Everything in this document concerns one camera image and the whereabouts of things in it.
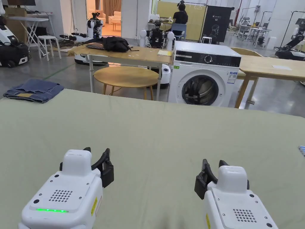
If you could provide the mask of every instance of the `black shirt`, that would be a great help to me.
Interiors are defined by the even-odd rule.
[[[185,11],[179,11],[174,13],[173,19],[176,19],[175,23],[177,24],[186,24],[188,22],[188,14]],[[175,35],[181,35],[181,31],[173,30]]]

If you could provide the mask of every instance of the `control panel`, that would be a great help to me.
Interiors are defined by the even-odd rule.
[[[239,67],[241,57],[176,51],[175,60],[199,64]]]

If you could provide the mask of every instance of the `black bag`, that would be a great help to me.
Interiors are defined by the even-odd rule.
[[[106,37],[103,38],[104,49],[107,51],[125,53],[131,48],[128,42],[121,37]]]

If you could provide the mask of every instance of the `stool leg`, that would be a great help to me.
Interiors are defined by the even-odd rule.
[[[38,52],[39,52],[39,59],[41,59],[41,49],[40,49],[40,39],[38,38]]]
[[[104,88],[103,88],[103,95],[106,94],[106,88],[107,88],[107,84],[104,83]]]
[[[114,86],[112,86],[111,94],[110,95],[113,95],[113,91],[114,91]]]
[[[153,87],[150,86],[150,99],[153,100]]]
[[[51,46],[51,54],[52,54],[52,56],[54,56],[54,52],[53,52],[53,47],[52,47],[52,41],[51,41],[51,39],[49,39],[49,42],[50,42],[50,46]]]
[[[56,44],[57,44],[58,55],[59,55],[59,58],[61,59],[60,46],[59,46],[59,43],[58,43],[58,39],[55,38],[55,40],[56,40]]]
[[[49,61],[49,54],[48,54],[48,49],[47,49],[47,40],[45,39],[45,53],[47,55],[47,60]]]
[[[146,91],[146,87],[144,87],[144,99],[147,100],[147,91]]]

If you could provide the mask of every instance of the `doorway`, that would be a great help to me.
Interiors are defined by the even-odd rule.
[[[121,7],[122,0],[86,0],[87,17],[92,13],[100,13],[103,21],[102,36],[121,36]]]

